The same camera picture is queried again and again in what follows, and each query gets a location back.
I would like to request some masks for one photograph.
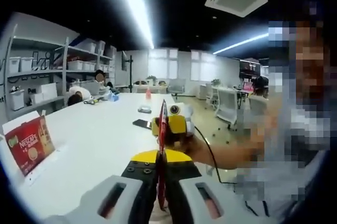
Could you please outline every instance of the person's hand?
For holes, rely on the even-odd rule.
[[[202,147],[203,142],[198,139],[195,135],[186,136],[185,133],[174,134],[171,131],[170,125],[167,124],[166,136],[165,136],[165,147],[175,151],[183,152],[189,156],[193,155]]]

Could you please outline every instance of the nescafe box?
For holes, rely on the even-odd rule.
[[[55,150],[45,116],[21,124],[7,133],[5,138],[17,165],[25,176]]]

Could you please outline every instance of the screen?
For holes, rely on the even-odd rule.
[[[242,89],[244,91],[253,91],[253,83],[252,82],[244,82]]]
[[[260,64],[240,61],[240,73],[260,76]]]

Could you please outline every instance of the small device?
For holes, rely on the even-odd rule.
[[[140,126],[141,128],[147,128],[150,129],[152,128],[152,123],[150,121],[146,121],[146,120],[135,120],[134,122],[132,122],[133,125],[137,125]]]
[[[142,105],[138,108],[138,111],[142,113],[152,113],[151,107],[149,107],[148,105]]]

